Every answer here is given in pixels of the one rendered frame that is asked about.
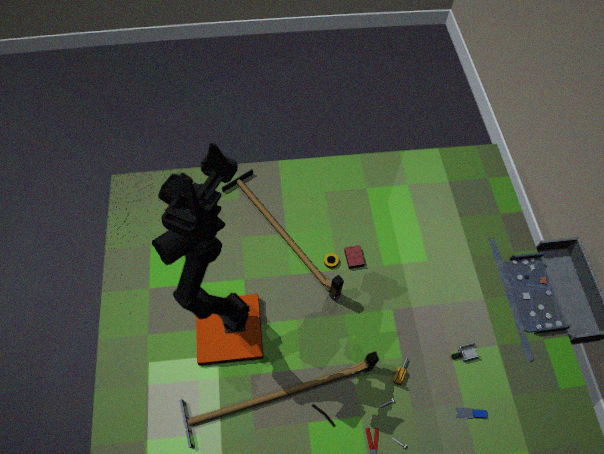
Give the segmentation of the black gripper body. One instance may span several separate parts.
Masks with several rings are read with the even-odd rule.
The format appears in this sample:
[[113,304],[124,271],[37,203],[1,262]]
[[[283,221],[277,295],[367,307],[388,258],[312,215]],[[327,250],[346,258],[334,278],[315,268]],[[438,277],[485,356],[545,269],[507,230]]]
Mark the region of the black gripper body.
[[217,215],[221,211],[221,206],[217,205],[217,202],[221,197],[221,193],[215,191],[215,189],[221,181],[224,183],[230,182],[230,180],[236,173],[238,166],[237,161],[228,157],[225,158],[229,161],[234,162],[234,168],[232,169],[230,174],[226,174],[224,172],[201,164],[201,171],[206,176],[208,176],[208,178],[203,184],[197,184],[195,182],[192,184],[202,211],[202,214],[197,220],[197,222],[195,224],[190,224],[188,222],[185,222],[184,220],[181,220],[164,212],[161,218],[163,226],[166,229],[183,235],[185,237],[191,237],[195,234],[198,228],[210,227],[215,223]]

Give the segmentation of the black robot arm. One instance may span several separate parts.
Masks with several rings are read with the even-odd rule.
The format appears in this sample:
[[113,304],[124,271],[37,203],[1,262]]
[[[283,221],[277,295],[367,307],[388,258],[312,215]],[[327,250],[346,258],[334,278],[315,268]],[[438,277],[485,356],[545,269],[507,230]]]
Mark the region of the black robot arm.
[[[171,174],[162,184],[158,197],[170,205],[178,198],[185,177],[192,180],[184,172]],[[213,225],[198,228],[191,237],[168,230],[154,239],[152,245],[166,265],[186,256],[178,288],[173,293],[174,299],[183,308],[192,311],[199,319],[217,315],[222,320],[225,333],[244,332],[250,307],[236,293],[231,292],[221,298],[208,295],[200,287],[208,264],[216,260],[221,252],[222,243],[215,235],[224,226],[225,223],[217,216]]]

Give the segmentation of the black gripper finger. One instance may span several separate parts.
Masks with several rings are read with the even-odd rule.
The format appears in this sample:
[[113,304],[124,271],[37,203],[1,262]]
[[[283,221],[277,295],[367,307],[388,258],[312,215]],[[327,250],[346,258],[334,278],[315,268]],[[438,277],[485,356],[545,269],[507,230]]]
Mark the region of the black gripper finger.
[[190,224],[195,224],[202,214],[192,180],[185,177],[178,195],[165,212]]
[[226,174],[230,174],[234,168],[234,162],[227,160],[214,143],[209,144],[208,154],[200,163]]

